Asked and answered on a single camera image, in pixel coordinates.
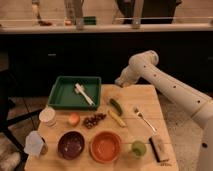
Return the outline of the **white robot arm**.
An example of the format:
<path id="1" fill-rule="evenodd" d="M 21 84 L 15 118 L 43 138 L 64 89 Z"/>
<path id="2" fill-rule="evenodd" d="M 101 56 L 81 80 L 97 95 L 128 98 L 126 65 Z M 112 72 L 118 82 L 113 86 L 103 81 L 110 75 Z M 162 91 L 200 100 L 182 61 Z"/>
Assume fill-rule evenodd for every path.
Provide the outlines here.
<path id="1" fill-rule="evenodd" d="M 133 55 L 115 84 L 126 87 L 143 78 L 185 110 L 203 129 L 196 171 L 213 171 L 213 98 L 164 73 L 158 62 L 153 50 Z"/>

